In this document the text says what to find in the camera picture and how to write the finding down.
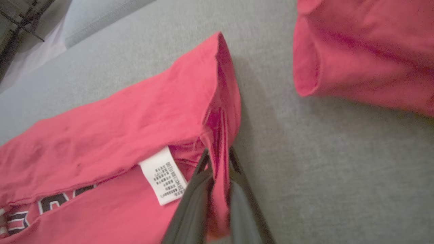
pink t-shirt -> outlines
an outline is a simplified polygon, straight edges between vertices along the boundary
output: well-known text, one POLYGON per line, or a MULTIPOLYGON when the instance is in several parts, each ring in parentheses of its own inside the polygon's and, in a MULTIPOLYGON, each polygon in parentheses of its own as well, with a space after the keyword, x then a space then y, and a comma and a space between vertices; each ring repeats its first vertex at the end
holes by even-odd
POLYGON ((298 0, 301 96, 338 96, 434 116, 434 1, 298 0))
POLYGON ((15 230, 0 244, 160 243, 179 200, 160 206, 137 164, 167 145, 187 180, 210 149, 208 237, 229 234, 228 148, 240 110, 216 33, 157 76, 37 122, 0 148, 0 208, 15 230))

couch cushion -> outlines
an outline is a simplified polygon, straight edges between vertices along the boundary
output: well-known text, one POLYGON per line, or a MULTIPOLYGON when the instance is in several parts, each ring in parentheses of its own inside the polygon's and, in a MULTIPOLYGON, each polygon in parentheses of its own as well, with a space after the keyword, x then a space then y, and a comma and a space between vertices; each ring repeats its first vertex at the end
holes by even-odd
POLYGON ((429 243, 434 121, 300 98, 295 20, 288 0, 155 1, 0 94, 0 143, 160 73, 221 30, 242 98, 234 146, 277 243, 429 243))
POLYGON ((154 0, 73 0, 65 18, 67 48, 154 0))

upholstery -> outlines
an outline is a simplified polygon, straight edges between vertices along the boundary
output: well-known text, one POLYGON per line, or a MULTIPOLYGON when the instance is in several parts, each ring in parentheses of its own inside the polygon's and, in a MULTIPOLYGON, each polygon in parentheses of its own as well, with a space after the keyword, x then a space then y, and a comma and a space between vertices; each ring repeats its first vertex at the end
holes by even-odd
POLYGON ((63 35, 67 48, 154 0, 73 0, 63 35))

printed lettering on shirt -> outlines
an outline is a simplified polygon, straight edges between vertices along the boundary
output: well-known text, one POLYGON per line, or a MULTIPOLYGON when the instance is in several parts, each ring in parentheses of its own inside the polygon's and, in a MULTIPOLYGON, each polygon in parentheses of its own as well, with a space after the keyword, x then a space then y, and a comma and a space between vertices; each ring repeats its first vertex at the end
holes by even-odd
POLYGON ((22 211, 9 215, 7 222, 9 235, 16 234, 30 225, 27 221, 27 213, 28 211, 22 211))
POLYGON ((9 214, 7 222, 7 231, 9 235, 19 233, 33 223, 43 213, 60 207, 67 201, 77 197, 78 195, 94 189, 96 185, 86 186, 74 191, 63 192, 54 196, 48 196, 39 200, 36 204, 27 204, 19 206, 15 209, 16 212, 9 214))

care label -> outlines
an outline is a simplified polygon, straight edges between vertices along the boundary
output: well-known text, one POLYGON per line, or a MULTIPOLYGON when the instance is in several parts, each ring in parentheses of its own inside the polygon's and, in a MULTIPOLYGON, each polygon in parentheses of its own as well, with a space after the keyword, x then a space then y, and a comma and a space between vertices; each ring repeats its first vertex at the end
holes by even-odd
POLYGON ((182 197, 187 188, 187 181, 173 160, 169 147, 138 165, 157 195, 160 206, 182 197))

